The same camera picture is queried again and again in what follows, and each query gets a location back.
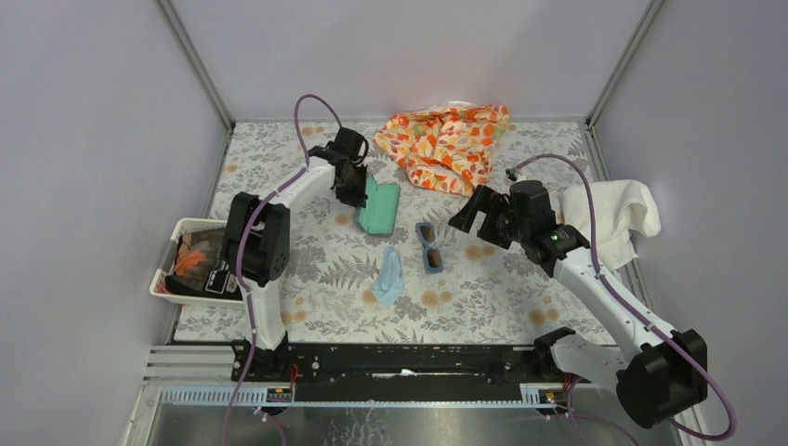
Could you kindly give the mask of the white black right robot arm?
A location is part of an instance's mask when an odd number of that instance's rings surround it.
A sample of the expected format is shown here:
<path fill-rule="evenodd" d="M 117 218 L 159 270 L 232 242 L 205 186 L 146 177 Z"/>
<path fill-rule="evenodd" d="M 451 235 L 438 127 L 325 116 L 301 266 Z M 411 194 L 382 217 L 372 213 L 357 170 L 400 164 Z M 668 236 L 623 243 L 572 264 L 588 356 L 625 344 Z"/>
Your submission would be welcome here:
<path fill-rule="evenodd" d="M 478 213 L 478 238 L 501 248 L 518 243 L 526 257 L 571 291 L 612 336 L 616 350 L 585 341 L 567 330 L 545 336 L 545 350 L 532 361 L 542 381 L 566 373 L 616 395 L 629 417 L 651 428 L 703 402 L 707 346 L 695 331 L 680 333 L 648 310 L 601 265 L 576 228 L 557 222 L 546 188 L 537 180 L 514 183 L 509 192 L 478 187 L 449 220 L 470 231 Z"/>

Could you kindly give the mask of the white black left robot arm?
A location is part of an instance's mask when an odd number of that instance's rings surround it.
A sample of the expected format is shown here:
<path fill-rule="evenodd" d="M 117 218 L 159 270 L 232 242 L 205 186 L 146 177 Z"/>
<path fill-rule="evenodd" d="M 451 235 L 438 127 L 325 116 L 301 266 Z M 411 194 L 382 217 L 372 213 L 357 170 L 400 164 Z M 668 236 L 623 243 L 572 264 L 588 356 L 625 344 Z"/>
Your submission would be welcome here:
<path fill-rule="evenodd" d="M 286 337 L 281 319 L 281 276 L 291 252 L 291 217 L 320 193 L 363 208 L 369 143 L 360 133 L 341 127 L 335 138 L 307 151 L 307 162 L 282 184 L 261 196 L 237 193 L 230 205 L 221 254 L 230 266 L 249 319 L 246 340 L 253 370 L 268 382 L 285 376 L 288 358 L 277 348 Z"/>

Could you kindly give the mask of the blue frame sunglasses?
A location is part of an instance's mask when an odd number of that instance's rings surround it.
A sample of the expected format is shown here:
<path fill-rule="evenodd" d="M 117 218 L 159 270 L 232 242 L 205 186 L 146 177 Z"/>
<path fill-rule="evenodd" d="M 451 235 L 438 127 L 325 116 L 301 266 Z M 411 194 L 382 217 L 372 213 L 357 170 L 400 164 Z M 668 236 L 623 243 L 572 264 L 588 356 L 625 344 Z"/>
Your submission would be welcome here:
<path fill-rule="evenodd" d="M 415 225 L 415 232 L 422 245 L 422 258 L 424 269 L 429 274 L 440 273 L 443 271 L 443 260 L 441 252 L 434 246 L 437 234 L 434 227 L 428 222 L 419 222 Z"/>

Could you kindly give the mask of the dark blue glasses case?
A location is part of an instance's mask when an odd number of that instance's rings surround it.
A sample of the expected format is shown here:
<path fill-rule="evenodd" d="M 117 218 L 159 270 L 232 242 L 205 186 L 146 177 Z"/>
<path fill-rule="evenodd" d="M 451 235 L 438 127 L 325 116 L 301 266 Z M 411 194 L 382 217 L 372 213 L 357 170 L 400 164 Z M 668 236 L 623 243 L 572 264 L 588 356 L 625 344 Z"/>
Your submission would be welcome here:
<path fill-rule="evenodd" d="M 366 180 L 365 206 L 356 211 L 355 221 L 360 230 L 373 236 L 391 236 L 401 196 L 401 186 L 395 183 L 378 183 L 372 175 Z"/>

